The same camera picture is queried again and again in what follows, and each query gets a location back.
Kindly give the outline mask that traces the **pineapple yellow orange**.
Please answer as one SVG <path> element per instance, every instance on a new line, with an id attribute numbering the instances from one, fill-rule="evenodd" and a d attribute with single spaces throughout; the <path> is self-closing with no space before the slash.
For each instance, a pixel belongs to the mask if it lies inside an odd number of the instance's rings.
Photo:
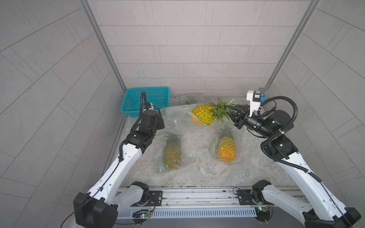
<path id="1" fill-rule="evenodd" d="M 226 108 L 227 105 L 236 106 L 237 104 L 233 99 L 224 102 L 220 98 L 217 98 L 217 102 L 200 104 L 192 109 L 191 121 L 197 126 L 210 125 L 218 121 L 223 122 L 224 119 L 230 121 L 230 108 Z"/>

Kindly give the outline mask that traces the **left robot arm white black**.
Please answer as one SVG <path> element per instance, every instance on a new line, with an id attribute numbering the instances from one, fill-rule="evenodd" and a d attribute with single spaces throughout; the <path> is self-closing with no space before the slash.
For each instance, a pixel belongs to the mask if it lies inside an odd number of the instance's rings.
<path id="1" fill-rule="evenodd" d="M 111 228 L 119 213 L 148 200 L 149 187 L 138 181 L 119 196 L 117 190 L 161 129 L 164 129 L 164 122 L 160 112 L 148 109 L 139 115 L 136 125 L 119 146 L 119 156 L 87 193 L 80 192 L 74 198 L 74 216 L 78 225 Z"/>

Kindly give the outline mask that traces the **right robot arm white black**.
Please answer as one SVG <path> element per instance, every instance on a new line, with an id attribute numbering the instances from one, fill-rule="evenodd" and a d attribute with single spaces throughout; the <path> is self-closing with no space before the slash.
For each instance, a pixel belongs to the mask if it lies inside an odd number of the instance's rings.
<path id="1" fill-rule="evenodd" d="M 292 116 L 282 110 L 272 111 L 264 118 L 262 108 L 269 102 L 280 99 L 273 97 L 265 102 L 250 105 L 224 105 L 234 126 L 241 129 L 246 126 L 257 132 L 265 140 L 260 144 L 262 152 L 277 162 L 294 180 L 304 193 L 308 202 L 302 202 L 290 196 L 266 180 L 252 187 L 256 202 L 272 203 L 300 221 L 306 228 L 351 228 L 360 219 L 357 209 L 346 206 L 310 169 L 298 148 L 286 137 L 285 133 L 294 126 L 298 115 L 297 105 L 283 97 L 293 108 Z"/>

